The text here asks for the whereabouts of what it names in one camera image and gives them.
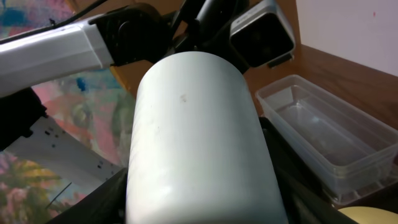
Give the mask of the clear plastic bin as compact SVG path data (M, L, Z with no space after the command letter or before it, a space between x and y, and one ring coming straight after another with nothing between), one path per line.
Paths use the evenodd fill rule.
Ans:
M298 75L256 98L333 203L349 205L397 183L394 128Z

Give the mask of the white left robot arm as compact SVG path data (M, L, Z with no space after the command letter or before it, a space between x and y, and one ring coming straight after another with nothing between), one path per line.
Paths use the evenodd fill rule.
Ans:
M1 149L93 189L57 223L287 223L243 77L292 58L275 1L184 1L161 15L139 2L80 12L1 41ZM137 89L125 187L121 168L65 132L33 86L77 72L152 64Z

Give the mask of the yellow plate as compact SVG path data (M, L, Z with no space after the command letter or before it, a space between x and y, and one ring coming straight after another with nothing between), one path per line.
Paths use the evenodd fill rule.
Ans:
M372 207L346 207L338 210L360 224L398 224L397 214Z

